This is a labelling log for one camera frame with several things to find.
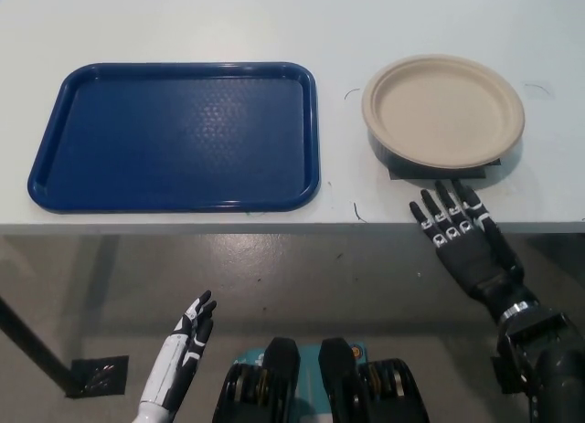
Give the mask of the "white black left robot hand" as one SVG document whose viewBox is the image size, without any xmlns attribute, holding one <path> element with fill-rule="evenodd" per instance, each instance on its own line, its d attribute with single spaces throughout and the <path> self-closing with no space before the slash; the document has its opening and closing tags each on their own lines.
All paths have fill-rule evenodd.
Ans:
<svg viewBox="0 0 585 423">
<path fill-rule="evenodd" d="M 212 333 L 217 303 L 211 295 L 205 291 L 196 298 L 165 338 L 140 399 L 140 415 L 150 407 L 170 420 L 180 408 Z"/>
</svg>

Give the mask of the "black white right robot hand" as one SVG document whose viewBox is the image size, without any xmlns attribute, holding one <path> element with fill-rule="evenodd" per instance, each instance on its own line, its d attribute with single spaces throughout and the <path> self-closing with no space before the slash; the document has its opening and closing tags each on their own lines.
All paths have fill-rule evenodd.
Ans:
<svg viewBox="0 0 585 423">
<path fill-rule="evenodd" d="M 441 181 L 434 186 L 437 198 L 423 189 L 425 207 L 412 201 L 409 209 L 463 292 L 497 323 L 537 306 L 519 257 L 475 191 L 459 180 L 452 181 L 452 190 Z"/>
</svg>

